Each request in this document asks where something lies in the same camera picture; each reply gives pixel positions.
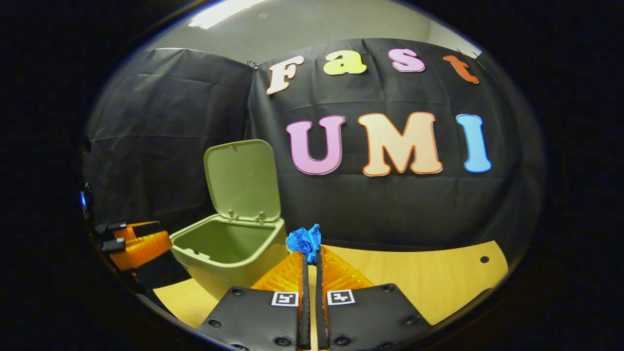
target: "ceiling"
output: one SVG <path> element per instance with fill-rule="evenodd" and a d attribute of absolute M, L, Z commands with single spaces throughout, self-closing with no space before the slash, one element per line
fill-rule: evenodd
<path fill-rule="evenodd" d="M 209 29 L 189 27 L 193 14 L 144 49 L 181 47 L 239 62 L 261 63 L 304 47 L 342 39 L 390 37 L 480 50 L 411 7 L 391 0 L 267 0 Z"/>

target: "pink letter u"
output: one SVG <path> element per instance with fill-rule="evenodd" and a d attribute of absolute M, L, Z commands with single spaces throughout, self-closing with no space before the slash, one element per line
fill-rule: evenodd
<path fill-rule="evenodd" d="M 310 157 L 308 131 L 312 129 L 312 122 L 299 121 L 289 124 L 286 127 L 286 132 L 290 134 L 290 151 L 295 167 L 305 174 L 314 176 L 335 171 L 343 158 L 340 126 L 345 122 L 344 116 L 327 116 L 318 121 L 318 124 L 325 128 L 327 139 L 327 156 L 322 160 L 315 160 Z"/>

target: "blue crumpled paper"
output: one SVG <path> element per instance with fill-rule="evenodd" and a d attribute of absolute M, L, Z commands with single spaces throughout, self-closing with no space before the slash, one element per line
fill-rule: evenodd
<path fill-rule="evenodd" d="M 304 227 L 288 234 L 286 246 L 293 252 L 301 251 L 308 256 L 308 264 L 316 264 L 316 251 L 321 249 L 321 226 L 315 224 L 306 230 Z"/>

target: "black fabric wall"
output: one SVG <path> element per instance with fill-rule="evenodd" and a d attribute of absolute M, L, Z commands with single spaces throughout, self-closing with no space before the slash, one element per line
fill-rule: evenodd
<path fill-rule="evenodd" d="M 188 49 L 137 53 L 87 125 L 95 223 L 160 220 L 174 232 L 216 213 L 203 153 L 239 141 L 253 68 Z"/>
<path fill-rule="evenodd" d="M 400 72 L 391 49 L 410 49 L 426 68 Z M 326 55 L 360 53 L 362 74 L 330 76 Z M 268 95 L 269 67 L 302 55 L 290 86 Z M 466 62 L 480 83 L 467 82 L 443 60 Z M 290 52 L 260 64 L 188 49 L 137 53 L 111 79 L 87 125 L 91 151 L 86 181 L 95 195 L 95 223 L 160 220 L 175 232 L 215 213 L 203 171 L 210 146 L 263 139 L 275 152 L 281 216 L 287 231 L 321 225 L 325 244 L 374 250 L 437 250 L 496 240 L 511 262 L 530 239 L 542 203 L 545 157 L 535 117 L 500 67 L 457 51 L 399 39 L 337 41 Z M 412 112 L 436 118 L 434 135 L 444 169 L 437 174 L 369 177 L 363 114 L 388 116 L 403 132 Z M 467 144 L 459 114 L 483 120 L 490 171 L 464 169 Z M 342 115 L 343 156 L 326 175 L 294 165 L 286 126 L 311 121 L 310 154 L 326 154 L 319 119 Z M 178 271 L 171 272 L 171 266 Z M 171 255 L 142 267 L 151 286 L 186 275 Z"/>
<path fill-rule="evenodd" d="M 388 58 L 391 49 L 411 49 L 424 62 L 422 72 L 399 72 Z M 327 54 L 360 53 L 362 74 L 330 76 L 323 71 Z M 301 55 L 290 86 L 272 95 L 269 67 Z M 466 62 L 480 83 L 467 82 L 443 57 Z M 511 106 L 498 72 L 486 71 L 476 60 L 432 44 L 398 39 L 337 41 L 289 52 L 260 64 L 249 96 L 246 138 L 266 140 L 275 151 L 282 217 L 288 230 L 321 225 L 323 242 L 359 249 L 435 250 L 496 239 L 503 250 L 526 244 L 542 197 L 544 159 L 539 135 L 526 132 L 533 116 Z M 368 177 L 363 114 L 388 116 L 403 132 L 412 112 L 434 114 L 439 160 L 437 174 L 392 172 Z M 474 114 L 483 120 L 483 135 L 492 168 L 484 173 L 464 169 L 467 144 L 455 118 Z M 341 165 L 326 175 L 308 175 L 294 165 L 286 126 L 311 121 L 310 155 L 326 155 L 325 130 L 319 119 L 346 118 L 341 130 Z"/>

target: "trash bin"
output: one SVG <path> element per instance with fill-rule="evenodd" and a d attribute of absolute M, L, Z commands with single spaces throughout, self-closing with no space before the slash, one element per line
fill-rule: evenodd
<path fill-rule="evenodd" d="M 286 256 L 286 229 L 271 146 L 232 142 L 204 153 L 208 190 L 217 214 L 170 238 L 173 256 L 216 299 L 234 286 L 251 287 Z"/>

